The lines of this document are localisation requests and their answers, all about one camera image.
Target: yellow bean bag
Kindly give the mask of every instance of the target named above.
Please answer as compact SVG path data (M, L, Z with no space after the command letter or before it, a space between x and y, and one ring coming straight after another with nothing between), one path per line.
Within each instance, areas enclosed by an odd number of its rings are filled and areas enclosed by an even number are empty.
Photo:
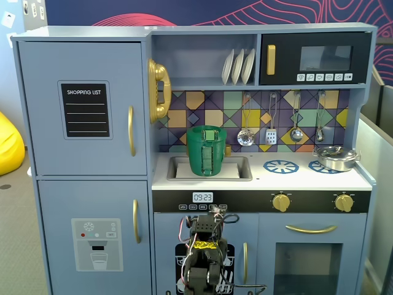
M19 168L25 158L22 136L0 112L0 175Z

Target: toy kitchen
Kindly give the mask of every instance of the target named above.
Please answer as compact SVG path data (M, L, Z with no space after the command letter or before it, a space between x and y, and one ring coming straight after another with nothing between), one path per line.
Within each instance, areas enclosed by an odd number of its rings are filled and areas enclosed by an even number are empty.
M358 295L376 27L12 38L49 294Z

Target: microwave buttons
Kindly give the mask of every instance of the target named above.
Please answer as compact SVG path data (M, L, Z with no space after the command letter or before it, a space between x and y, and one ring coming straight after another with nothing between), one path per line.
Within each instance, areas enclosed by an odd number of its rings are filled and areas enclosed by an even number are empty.
M306 81L306 74L297 74L297 81L298 82Z
M325 81L333 81L334 75L333 74L326 74Z
M307 82L311 82L315 80L315 74L307 74L306 77Z
M344 81L352 81L352 73L346 73L344 74Z
M334 81L342 81L343 80L343 74L335 74L334 75Z
M325 78L325 74L316 74L315 81L323 81Z

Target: toy telephone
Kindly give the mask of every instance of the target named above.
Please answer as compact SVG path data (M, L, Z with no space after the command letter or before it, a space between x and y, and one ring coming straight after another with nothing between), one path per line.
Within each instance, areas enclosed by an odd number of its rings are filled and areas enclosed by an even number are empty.
M164 82L164 102L158 102L158 81ZM171 104L172 89L168 71L163 65L149 59L149 101L150 101L150 123L164 118Z

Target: chalkboard label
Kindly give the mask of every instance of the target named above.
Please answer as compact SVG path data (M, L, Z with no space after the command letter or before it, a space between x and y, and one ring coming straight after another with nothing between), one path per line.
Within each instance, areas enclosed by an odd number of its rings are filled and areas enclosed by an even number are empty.
M61 84L67 137L110 137L106 84Z

